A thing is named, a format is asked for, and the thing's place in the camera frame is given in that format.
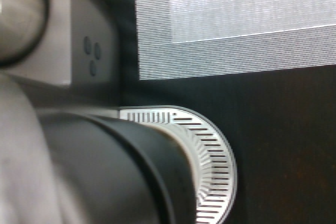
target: mesh screen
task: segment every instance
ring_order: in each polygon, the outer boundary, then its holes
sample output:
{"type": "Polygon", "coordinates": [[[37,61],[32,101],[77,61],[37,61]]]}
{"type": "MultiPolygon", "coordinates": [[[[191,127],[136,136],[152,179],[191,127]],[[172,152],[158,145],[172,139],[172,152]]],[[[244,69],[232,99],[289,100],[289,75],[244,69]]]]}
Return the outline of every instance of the mesh screen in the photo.
{"type": "Polygon", "coordinates": [[[142,80],[336,63],[336,0],[136,0],[136,17],[142,80]]]}

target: black background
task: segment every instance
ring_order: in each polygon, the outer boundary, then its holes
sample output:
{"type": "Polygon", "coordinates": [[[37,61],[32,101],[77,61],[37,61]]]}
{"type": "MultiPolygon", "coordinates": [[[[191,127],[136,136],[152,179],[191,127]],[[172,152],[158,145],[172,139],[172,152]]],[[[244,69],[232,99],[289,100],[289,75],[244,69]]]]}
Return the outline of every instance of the black background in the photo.
{"type": "Polygon", "coordinates": [[[230,144],[238,191],[224,224],[336,223],[336,67],[139,81],[133,1],[107,3],[121,105],[194,110],[230,144]]]}

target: dark panel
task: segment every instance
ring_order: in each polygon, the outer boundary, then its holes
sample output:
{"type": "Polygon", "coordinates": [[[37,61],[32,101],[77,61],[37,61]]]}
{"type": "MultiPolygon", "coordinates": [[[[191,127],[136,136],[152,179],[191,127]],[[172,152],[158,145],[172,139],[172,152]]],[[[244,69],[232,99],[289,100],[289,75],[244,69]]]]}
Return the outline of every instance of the dark panel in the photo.
{"type": "Polygon", "coordinates": [[[334,67],[137,81],[133,3],[121,5],[121,102],[187,107],[221,130],[238,166],[224,223],[336,222],[334,67]]]}

